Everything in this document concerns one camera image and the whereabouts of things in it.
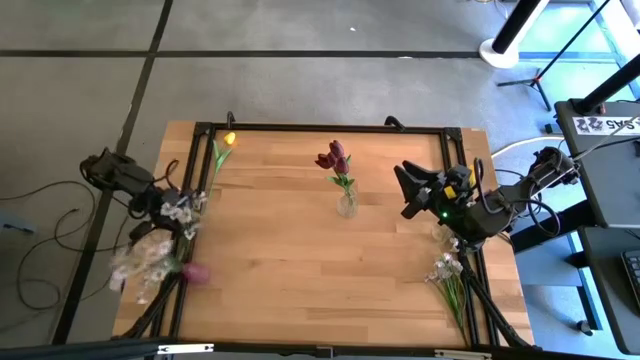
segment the pink flower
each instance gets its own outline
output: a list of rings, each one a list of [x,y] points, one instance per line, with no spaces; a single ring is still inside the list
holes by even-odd
[[[344,157],[338,159],[338,162],[336,163],[336,172],[343,175],[349,173],[349,163],[347,163],[347,159]]]
[[[344,157],[344,149],[342,145],[338,142],[338,140],[333,140],[329,143],[329,149],[331,149],[331,153],[335,155],[337,159]]]
[[[318,154],[316,164],[323,169],[331,169],[336,164],[336,158],[331,153],[329,155]]]
[[[182,273],[190,283],[206,284],[209,282],[209,268],[204,265],[188,263],[182,266]]]

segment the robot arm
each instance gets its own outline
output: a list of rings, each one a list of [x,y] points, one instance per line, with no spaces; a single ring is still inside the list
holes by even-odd
[[[420,210],[438,217],[468,246],[481,246],[484,240],[511,226],[516,215],[526,210],[533,196],[547,187],[575,183],[577,166],[554,147],[535,153],[536,161],[529,174],[515,185],[500,186],[482,192],[482,162],[475,161],[471,170],[456,165],[446,172],[434,172],[404,161],[394,171],[408,204],[402,216],[413,218]],[[475,190],[480,194],[475,197]]]

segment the black cable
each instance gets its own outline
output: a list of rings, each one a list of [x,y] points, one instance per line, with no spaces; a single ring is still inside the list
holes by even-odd
[[[508,173],[508,174],[518,175],[520,177],[520,179],[524,179],[524,175],[522,175],[521,173],[519,173],[517,171],[506,170],[506,169],[496,169],[496,172],[504,172],[504,173]]]
[[[125,203],[124,201],[122,201],[122,200],[118,199],[117,197],[112,196],[111,198],[112,198],[113,200],[115,200],[118,204],[120,204],[120,205],[122,205],[122,206],[126,207],[127,209],[129,208],[129,205],[128,205],[127,203]]]
[[[17,270],[17,274],[16,274],[16,281],[15,281],[15,286],[16,286],[16,290],[17,290],[17,293],[18,293],[18,298],[19,298],[20,302],[25,307],[27,307],[28,309],[31,309],[31,310],[35,310],[35,311],[37,311],[37,313],[32,314],[32,315],[28,316],[27,318],[21,319],[21,320],[19,320],[17,322],[14,322],[12,324],[0,327],[0,333],[8,331],[8,330],[11,330],[11,329],[15,328],[16,326],[20,326],[22,324],[25,324],[26,322],[31,321],[31,320],[39,317],[40,315],[42,315],[46,311],[51,310],[51,309],[61,305],[60,303],[61,303],[61,300],[62,300],[62,294],[61,294],[60,288],[57,285],[55,285],[51,281],[48,281],[48,280],[45,280],[45,279],[35,279],[35,278],[25,278],[25,279],[23,279],[22,278],[22,272],[23,272],[24,264],[26,263],[26,260],[28,259],[29,255],[33,254],[33,252],[37,248],[39,248],[40,246],[42,246],[42,245],[44,245],[44,244],[46,244],[46,243],[48,243],[50,241],[56,241],[56,243],[58,243],[58,245],[60,245],[62,248],[66,249],[66,250],[82,251],[80,249],[73,249],[73,248],[71,248],[69,246],[66,246],[66,245],[62,244],[60,242],[60,238],[75,234],[78,231],[82,230],[82,228],[85,227],[91,221],[91,219],[93,218],[93,214],[95,212],[95,209],[96,209],[96,200],[95,200],[95,196],[94,196],[93,192],[91,191],[91,189],[89,189],[89,187],[86,186],[85,184],[80,183],[78,181],[73,181],[73,180],[56,181],[56,182],[52,182],[50,184],[44,185],[44,186],[42,186],[40,188],[37,188],[35,190],[29,191],[29,192],[21,194],[21,195],[0,198],[0,201],[17,200],[17,199],[25,198],[27,196],[36,194],[36,193],[38,193],[40,191],[43,191],[45,189],[48,189],[48,188],[51,188],[51,187],[54,187],[54,186],[58,186],[58,185],[63,185],[63,184],[78,185],[78,186],[81,186],[82,188],[84,188],[85,190],[87,190],[87,192],[89,193],[89,196],[91,198],[91,212],[90,212],[89,216],[87,217],[87,219],[82,224],[80,224],[78,227],[76,227],[75,229],[73,229],[71,231],[68,231],[66,233],[58,234],[58,230],[59,230],[61,222],[67,216],[69,216],[70,214],[72,214],[74,212],[77,212],[78,209],[74,208],[74,209],[71,209],[71,210],[67,211],[56,222],[54,235],[52,237],[50,237],[50,238],[41,240],[38,243],[36,243],[35,245],[33,245],[31,248],[29,248],[27,253],[22,257],[22,259],[20,260],[20,263],[18,265],[18,270]],[[118,245],[118,239],[120,238],[120,235],[122,234],[122,230],[124,228],[124,225],[126,224],[127,219],[128,219],[128,217],[125,218],[125,220],[122,222],[122,224],[120,226],[120,229],[118,230],[118,235],[116,237],[116,241],[115,241],[113,247],[110,247],[108,249],[98,249],[98,251],[112,250],[112,252],[115,253],[115,250],[118,247],[120,247]],[[107,281],[100,288],[98,288],[97,290],[95,290],[94,292],[89,294],[88,296],[85,296],[85,297],[81,298],[80,301],[89,299],[90,297],[92,297],[92,296],[96,295],[97,293],[99,293],[109,283],[109,279],[110,279],[110,277],[107,278]],[[55,292],[55,301],[50,303],[50,304],[48,304],[48,305],[34,305],[34,304],[29,303],[29,301],[24,296],[24,292],[23,292],[23,285],[27,284],[27,283],[40,283],[40,284],[45,284],[45,285],[49,286]]]
[[[484,191],[482,190],[482,178],[484,175],[484,167],[482,166],[482,160],[476,158],[473,161],[473,169],[476,175],[476,186],[478,187],[478,192],[480,193],[480,201],[482,202],[482,206],[484,207],[485,211],[488,212],[489,214],[492,214],[492,215],[499,214],[502,210],[504,210],[504,207],[491,209],[489,207],[489,204],[487,204],[487,199],[484,197]]]
[[[531,187],[529,188],[529,195],[531,195],[533,193],[533,187],[534,186],[535,185],[532,184]],[[526,203],[527,204],[527,207],[529,209],[529,213],[531,214],[531,219],[533,219],[533,222],[536,224],[538,229],[540,229],[540,231],[542,231],[542,233],[544,233],[548,237],[556,237],[556,236],[558,236],[558,234],[560,234],[560,226],[561,226],[560,225],[560,218],[558,217],[558,214],[556,214],[556,212],[553,211],[553,209],[549,205],[543,203],[542,201],[538,201],[538,200],[534,200],[534,199],[516,199],[513,202],[515,202],[515,203]],[[551,217],[553,217],[555,222],[556,222],[556,230],[555,231],[549,231],[549,230],[545,229],[544,226],[542,226],[542,224],[540,224],[540,221],[538,220],[536,215],[531,211],[531,204],[539,205],[539,206],[543,207],[545,210],[547,210],[549,212]]]
[[[506,170],[506,169],[496,169],[496,172],[504,172],[504,173],[508,173],[508,174],[513,174],[513,175],[518,175],[520,177],[520,179],[524,179],[525,176],[517,171],[513,171],[513,170]],[[538,193],[537,195],[538,197],[538,201],[542,201],[542,193]],[[531,209],[528,209],[529,212],[527,214],[521,214],[518,215],[516,218],[518,219],[524,219],[528,216],[531,216]],[[542,211],[542,206],[537,205],[537,207],[533,210],[533,212],[538,215],[540,214],[540,211]]]
[[[60,241],[60,236],[58,235],[58,229],[60,228],[60,224],[62,223],[62,221],[63,221],[63,220],[64,220],[68,215],[71,215],[71,214],[73,214],[74,212],[77,212],[77,211],[78,211],[78,209],[77,209],[77,208],[76,208],[76,209],[71,209],[71,210],[67,211],[67,213],[65,213],[64,215],[62,215],[62,216],[60,217],[60,219],[58,219],[58,221],[56,222],[56,226],[55,226],[55,228],[53,229],[53,240],[55,240],[55,242],[56,242],[56,243],[57,243],[61,248],[63,248],[63,249],[70,250],[70,251],[75,251],[75,252],[85,252],[85,250],[84,250],[84,249],[77,249],[77,248],[73,248],[73,247],[71,247],[71,246],[69,246],[69,245],[63,244],[63,243]],[[129,217],[128,217],[128,216],[124,218],[124,221],[122,222],[122,225],[120,226],[120,230],[122,230],[122,228],[124,227],[124,225],[127,223],[127,220],[128,220],[128,219],[129,219]],[[121,247],[125,247],[125,246],[129,246],[129,243],[122,244],[122,245],[117,245],[117,244],[116,244],[116,245],[111,246],[111,247],[108,247],[108,248],[95,249],[95,250],[93,250],[92,252],[96,252],[96,253],[97,253],[97,252],[103,252],[103,251],[115,250],[115,249],[117,249],[117,248],[121,248]]]
[[[629,229],[625,229],[624,232],[626,232],[627,234],[633,236],[634,238],[640,240],[640,236],[638,236],[638,234],[634,233],[633,231],[629,230]]]
[[[624,139],[624,140],[613,141],[613,142],[606,143],[606,144],[602,144],[602,145],[600,145],[598,147],[595,147],[592,151],[595,151],[595,150],[598,150],[598,149],[603,149],[603,148],[606,148],[606,147],[609,147],[609,146],[613,146],[613,145],[624,144],[624,143],[628,143],[628,142],[636,141],[636,140],[640,140],[640,136],[632,137],[632,138],[628,138],[628,139]],[[581,151],[581,152],[579,152],[579,153],[577,153],[575,155],[571,155],[570,157],[574,158],[576,156],[580,156],[580,155],[582,155],[583,152],[584,151]]]
[[[170,177],[170,176],[171,176],[171,174],[176,170],[176,168],[178,167],[178,164],[179,164],[179,163],[180,163],[180,161],[179,161],[179,160],[177,160],[177,159],[173,159],[173,160],[171,160],[171,162],[169,163],[169,165],[167,165],[167,167],[166,167],[166,169],[165,169],[165,171],[164,171],[164,175],[163,175],[163,176],[161,176],[161,177],[159,177],[159,178],[157,178],[157,179],[152,180],[151,182],[149,182],[149,184],[148,184],[148,185],[147,185],[147,187],[145,188],[145,192],[146,192],[146,189],[148,189],[148,188],[149,188],[149,186],[154,186],[153,184],[155,184],[155,183],[157,183],[157,182],[159,182],[159,181],[162,181],[162,180],[166,180],[166,181],[167,181],[167,184],[169,184],[169,186],[170,186],[172,189],[177,189],[177,187],[176,187],[176,186],[171,182],[171,180],[169,179],[169,177]],[[145,181],[145,180],[142,180],[142,179],[139,179],[139,178],[136,178],[136,177],[133,177],[133,178],[134,178],[134,179],[136,179],[136,180],[139,180],[139,181]],[[145,196],[145,195],[144,195],[144,192],[143,192],[143,193],[141,193],[141,194],[136,194],[136,195],[131,199],[131,201],[129,202],[129,205],[127,206],[127,213],[129,214],[129,216],[130,216],[132,219],[135,219],[135,220],[142,220],[142,219],[144,219],[144,218],[149,214],[149,210],[147,210],[147,209],[148,209],[148,208],[149,208],[149,206],[150,206],[150,204],[149,204],[149,200],[150,200],[150,199],[149,199],[149,197],[148,197],[148,196],[146,197],[147,204],[144,206],[144,210],[143,210],[142,212],[140,212],[139,214],[136,214],[136,213],[133,211],[133,209],[131,209],[130,204],[131,204],[131,203],[137,203],[137,199],[138,199],[138,197],[139,197],[139,196]]]
[[[71,212],[71,211],[69,211],[69,212],[65,213],[65,214],[61,217],[61,219],[63,219],[64,217],[66,217],[70,212]],[[116,250],[118,247],[120,247],[120,245],[118,245],[118,240],[120,239],[120,236],[122,235],[122,230],[124,229],[124,226],[125,226],[125,224],[127,223],[127,220],[128,220],[128,217],[125,217],[125,219],[124,219],[124,220],[122,221],[122,223],[120,224],[120,228],[118,229],[118,234],[116,235],[116,239],[115,239],[115,241],[114,241],[114,244],[113,244],[113,246],[112,246],[111,248],[109,248],[109,250],[111,250],[111,251],[112,251],[112,254],[115,254],[115,250]],[[36,311],[38,311],[38,312],[36,312],[35,314],[32,314],[32,315],[29,315],[29,316],[27,316],[26,318],[20,319],[19,321],[15,321],[15,322],[13,322],[12,324],[8,324],[8,325],[5,325],[5,326],[0,327],[0,333],[3,333],[3,332],[8,331],[8,330],[12,330],[12,329],[14,329],[15,327],[18,327],[18,326],[21,326],[21,325],[23,325],[23,324],[25,324],[25,323],[27,323],[27,322],[29,322],[29,321],[32,321],[32,320],[36,319],[37,317],[39,317],[40,315],[42,315],[42,314],[46,313],[47,311],[49,311],[49,310],[51,310],[51,309],[54,309],[54,308],[56,308],[56,307],[59,307],[59,306],[63,305],[63,304],[61,303],[62,295],[61,295],[60,288],[59,288],[57,285],[55,285],[54,283],[52,283],[51,281],[44,280],[44,279],[33,279],[33,278],[26,278],[26,279],[22,279],[22,278],[21,278],[21,276],[22,276],[22,267],[24,266],[24,264],[25,264],[26,259],[28,258],[28,256],[29,256],[30,254],[32,254],[32,253],[33,253],[33,251],[34,251],[36,248],[38,248],[39,246],[41,246],[41,245],[43,245],[43,244],[45,244],[45,243],[47,243],[47,242],[49,242],[49,241],[52,241],[52,240],[54,240],[54,238],[49,238],[49,239],[42,240],[42,241],[38,242],[37,244],[33,245],[33,246],[29,249],[29,251],[27,251],[27,253],[22,257],[22,259],[21,259],[21,261],[20,261],[20,265],[18,266],[18,275],[16,276],[16,281],[15,281],[16,289],[17,289],[17,291],[18,291],[18,297],[19,297],[19,299],[20,299],[20,302],[21,302],[25,307],[27,307],[27,308],[29,308],[29,309],[31,309],[31,310],[36,310]],[[105,287],[107,287],[107,285],[109,284],[109,281],[110,281],[110,280],[111,280],[111,275],[109,275],[109,276],[107,277],[107,279],[106,279],[106,280],[105,280],[105,282],[102,284],[102,286],[100,286],[99,288],[97,288],[95,291],[93,291],[93,292],[92,292],[92,293],[90,293],[89,295],[82,297],[82,298],[80,299],[80,301],[85,301],[85,300],[87,300],[87,299],[89,299],[89,298],[91,298],[91,297],[93,297],[93,296],[97,295],[98,293],[100,293],[102,290],[104,290],[104,288],[105,288]],[[26,297],[24,296],[23,289],[22,289],[22,285],[24,285],[24,284],[26,284],[26,283],[42,283],[42,284],[46,284],[46,285],[48,285],[49,287],[51,287],[51,288],[54,290],[54,292],[55,292],[55,294],[56,294],[56,300],[55,300],[54,302],[52,302],[51,304],[46,305],[46,306],[37,306],[37,305],[30,304],[30,303],[26,300]]]
[[[175,185],[173,185],[171,180],[169,180],[169,176],[171,176],[171,174],[173,174],[173,172],[176,171],[176,168],[178,167],[178,164],[180,164],[180,161],[178,159],[171,160],[169,165],[167,165],[167,168],[164,170],[164,175],[159,177],[159,178],[157,178],[152,183],[155,184],[155,183],[157,183],[159,181],[166,180],[167,184],[169,184],[169,186],[172,189],[177,189],[177,187]]]

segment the wooden tabletop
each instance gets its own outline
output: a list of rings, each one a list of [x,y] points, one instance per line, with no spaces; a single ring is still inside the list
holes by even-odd
[[[172,180],[180,183],[193,126],[169,124],[156,176],[178,159],[181,164]],[[218,144],[225,133],[216,134]],[[206,285],[188,286],[181,338],[464,347],[441,295],[424,283],[449,246],[435,239],[440,227],[430,213],[412,220],[400,215],[404,201],[392,170],[403,160],[442,169],[437,136],[236,134],[233,151],[215,178],[194,250],[193,261],[207,265],[212,277]],[[332,140],[352,155],[360,204],[352,219],[338,215],[341,189],[326,179],[330,171],[313,162]],[[484,160],[486,188],[497,187],[486,134],[463,129],[463,140],[468,161]],[[532,342],[511,247],[496,237],[487,241],[484,251],[492,298],[518,333]],[[476,308],[481,339],[488,343],[481,307]],[[135,304],[131,281],[114,334],[126,331],[143,311],[144,305]]]

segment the glass vase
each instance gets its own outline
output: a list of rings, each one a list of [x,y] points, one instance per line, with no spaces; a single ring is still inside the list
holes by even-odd
[[[338,214],[345,218],[352,218],[358,213],[358,198],[356,191],[349,189],[338,200]]]

